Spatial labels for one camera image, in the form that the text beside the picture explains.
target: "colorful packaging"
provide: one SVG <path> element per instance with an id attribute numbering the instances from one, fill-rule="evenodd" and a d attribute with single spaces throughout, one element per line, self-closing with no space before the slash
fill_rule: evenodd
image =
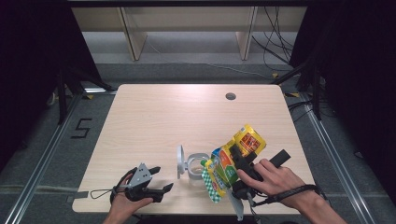
<path id="1" fill-rule="evenodd" d="M 252 152 L 258 155 L 265 148 L 266 143 L 250 125 L 246 124 L 226 145 L 215 149 L 210 160 L 203 161 L 203 166 L 212 180 L 211 188 L 207 190 L 208 192 L 215 190 L 220 197 L 223 197 L 226 190 L 238 179 L 230 152 L 233 145 L 237 145 L 242 156 L 246 157 Z"/>

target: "table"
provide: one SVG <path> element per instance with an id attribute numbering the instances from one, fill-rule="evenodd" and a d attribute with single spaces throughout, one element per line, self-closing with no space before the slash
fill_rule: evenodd
<path id="1" fill-rule="evenodd" d="M 226 98 L 235 94 L 234 100 Z M 226 144 L 246 123 L 267 146 L 259 154 L 270 159 L 282 148 L 291 155 L 284 165 L 306 183 L 314 183 L 281 89 L 276 85 L 133 84 L 121 85 L 109 110 L 91 161 L 78 191 L 111 189 L 130 169 L 144 162 L 160 166 L 151 189 L 174 183 L 161 203 L 139 210 L 142 214 L 234 215 L 227 197 L 212 203 L 203 182 L 188 174 L 177 179 L 177 146 L 187 157 L 209 154 Z M 245 214 L 251 214 L 244 202 Z M 99 199 L 75 199 L 76 212 L 108 212 L 109 194 Z M 255 208 L 263 214 L 297 214 L 281 203 Z"/>

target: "gray floor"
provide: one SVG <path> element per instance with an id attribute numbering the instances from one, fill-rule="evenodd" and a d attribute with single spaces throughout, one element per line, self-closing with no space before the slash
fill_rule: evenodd
<path id="1" fill-rule="evenodd" d="M 115 87 L 122 83 L 265 84 L 272 80 L 273 73 L 282 75 L 285 71 L 278 70 L 290 69 L 269 54 L 265 54 L 265 61 L 271 68 L 264 65 L 263 51 L 254 42 L 248 60 L 241 61 L 233 33 L 149 33 L 148 42 L 138 62 L 131 61 L 121 33 L 86 33 L 84 36 L 103 80 Z M 265 43 L 262 34 L 257 33 L 255 36 Z M 284 37 L 292 43 L 295 34 L 284 34 Z M 274 46 L 272 49 L 279 54 L 283 52 Z M 297 78 L 283 83 L 282 91 L 296 92 L 294 84 Z M 84 98 L 78 102 L 59 145 L 39 179 L 32 200 L 23 211 L 21 223 L 99 223 L 105 218 L 106 214 L 77 214 L 71 205 L 113 99 L 112 94 L 95 94 L 92 99 Z M 302 99 L 286 97 L 285 100 L 291 105 Z M 370 167 L 353 154 L 356 150 L 353 141 L 325 103 L 325 98 L 323 101 L 320 104 L 322 124 L 368 205 L 370 214 L 376 223 L 394 223 L 395 206 Z M 0 174 L 0 221 L 6 221 L 8 212 L 29 182 L 31 173 L 57 129 L 58 117 L 55 103 L 45 111 L 35 129 L 26 138 L 28 147 L 17 151 Z M 291 117 L 295 120 L 312 174 L 330 199 L 333 208 L 348 223 L 370 223 L 361 222 L 306 113 L 306 108 L 296 108 Z M 90 128 L 89 133 L 86 138 L 72 138 L 81 135 L 81 131 L 76 131 L 80 119 L 92 119 L 84 123 L 84 127 Z M 167 218 L 177 220 L 177 223 L 180 220 L 182 223 L 191 222 L 191 217 Z M 221 217 L 217 218 L 219 223 L 224 222 Z M 262 223 L 283 221 L 308 223 L 301 216 L 262 217 Z M 131 219 L 129 223 L 135 223 L 135 219 Z"/>

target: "snack bag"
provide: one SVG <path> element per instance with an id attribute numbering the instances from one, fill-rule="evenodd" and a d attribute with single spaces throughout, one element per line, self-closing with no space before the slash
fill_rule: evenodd
<path id="1" fill-rule="evenodd" d="M 211 183 L 205 182 L 206 189 L 215 203 L 238 179 L 230 152 L 233 145 L 237 145 L 242 156 L 246 157 L 252 152 L 258 155 L 265 148 L 266 143 L 250 125 L 246 124 L 226 145 L 215 149 L 210 160 L 202 162 L 205 167 L 203 179 L 211 180 Z"/>

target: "clamp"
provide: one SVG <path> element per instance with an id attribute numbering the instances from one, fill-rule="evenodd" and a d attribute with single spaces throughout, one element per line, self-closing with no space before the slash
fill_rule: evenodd
<path id="1" fill-rule="evenodd" d="M 163 195 L 169 192 L 173 183 L 166 185 L 162 189 L 149 189 L 147 188 L 152 176 L 160 172 L 161 167 L 156 166 L 148 169 L 145 163 L 140 163 L 138 168 L 134 168 L 125 174 L 117 184 L 113 187 L 110 195 L 110 202 L 113 203 L 114 197 L 119 192 L 124 192 L 125 196 L 132 202 L 142 200 L 144 198 L 152 198 L 155 203 L 160 203 L 163 200 Z M 131 178 L 126 180 L 126 185 L 122 185 L 122 181 L 129 174 L 133 174 Z"/>
<path id="2" fill-rule="evenodd" d="M 245 173 L 247 173 L 247 175 L 249 175 L 253 179 L 263 181 L 262 176 L 253 169 L 253 160 L 257 157 L 256 153 L 251 152 L 247 157 L 243 157 L 237 145 L 233 145 L 230 148 L 230 152 L 236 169 L 241 169 L 245 171 Z M 288 154 L 288 152 L 286 152 L 285 149 L 282 149 L 270 160 L 270 162 L 276 168 L 278 168 L 289 158 L 290 155 Z M 256 196 L 256 194 L 260 192 L 256 189 L 249 187 L 247 184 L 242 182 L 242 180 L 238 180 L 233 183 L 232 187 L 233 190 L 228 189 L 228 198 L 233 205 L 233 210 L 236 213 L 238 221 L 242 221 L 244 218 L 244 205 L 242 204 L 242 200 L 248 200 L 251 207 L 262 205 L 262 203 L 255 203 L 253 201 L 253 198 Z"/>

